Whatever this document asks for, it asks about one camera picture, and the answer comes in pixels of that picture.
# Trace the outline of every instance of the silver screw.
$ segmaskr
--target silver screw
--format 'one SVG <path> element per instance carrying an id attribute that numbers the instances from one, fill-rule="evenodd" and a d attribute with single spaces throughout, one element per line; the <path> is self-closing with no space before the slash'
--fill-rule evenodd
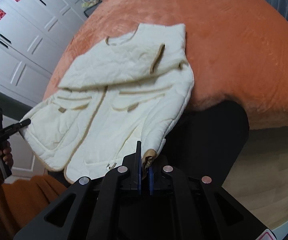
<path id="1" fill-rule="evenodd" d="M 173 167 L 170 166 L 170 165 L 166 165 L 166 166 L 163 167 L 163 171 L 165 171 L 165 172 L 171 172 L 171 171 L 173 171 Z"/>
<path id="2" fill-rule="evenodd" d="M 119 167 L 117 168 L 117 171 L 120 172 L 120 173 L 127 172 L 127 167 L 125 167 L 125 166 L 119 166 Z"/>
<path id="3" fill-rule="evenodd" d="M 82 177 L 79 179 L 79 183 L 82 184 L 82 185 L 85 185 L 89 182 L 90 180 L 87 178 L 87 177 Z"/>
<path id="4" fill-rule="evenodd" d="M 205 183 L 205 184 L 210 184 L 212 182 L 212 179 L 209 176 L 204 176 L 202 178 L 202 182 Z"/>

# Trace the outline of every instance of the black door handle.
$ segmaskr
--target black door handle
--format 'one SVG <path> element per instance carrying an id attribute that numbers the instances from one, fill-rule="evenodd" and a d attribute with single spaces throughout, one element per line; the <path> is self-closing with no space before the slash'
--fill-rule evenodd
<path id="1" fill-rule="evenodd" d="M 8 46 L 4 42 L 0 41 L 0 44 L 8 49 Z"/>
<path id="2" fill-rule="evenodd" d="M 5 41 L 7 41 L 8 43 L 12 44 L 12 42 L 11 42 L 9 39 L 7 39 L 4 35 L 0 34 L 0 36 L 1 36 Z"/>
<path id="3" fill-rule="evenodd" d="M 41 2 L 43 5 L 45 5 L 45 6 L 46 6 L 46 3 L 44 3 L 42 0 L 40 0 L 40 2 Z"/>

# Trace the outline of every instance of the orange bedspread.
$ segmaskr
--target orange bedspread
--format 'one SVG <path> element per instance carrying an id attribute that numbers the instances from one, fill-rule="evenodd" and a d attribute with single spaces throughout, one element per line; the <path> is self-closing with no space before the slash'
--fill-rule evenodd
<path id="1" fill-rule="evenodd" d="M 44 98 L 78 55 L 138 23 L 185 23 L 195 78 L 188 109 L 231 99 L 245 108 L 251 129 L 288 125 L 288 22 L 264 0 L 107 0 L 68 45 Z"/>

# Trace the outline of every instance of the wooden floor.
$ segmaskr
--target wooden floor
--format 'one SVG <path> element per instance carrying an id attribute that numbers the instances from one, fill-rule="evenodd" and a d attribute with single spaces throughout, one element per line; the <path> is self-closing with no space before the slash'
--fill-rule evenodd
<path id="1" fill-rule="evenodd" d="M 268 228 L 288 220 L 288 127 L 252 130 L 223 187 Z"/>

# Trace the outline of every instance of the orange clothing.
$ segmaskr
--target orange clothing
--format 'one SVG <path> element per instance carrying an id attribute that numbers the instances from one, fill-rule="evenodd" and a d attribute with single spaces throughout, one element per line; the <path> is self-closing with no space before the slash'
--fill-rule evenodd
<path id="1" fill-rule="evenodd" d="M 65 190 L 64 185 L 49 175 L 0 185 L 0 239 L 13 239 Z"/>

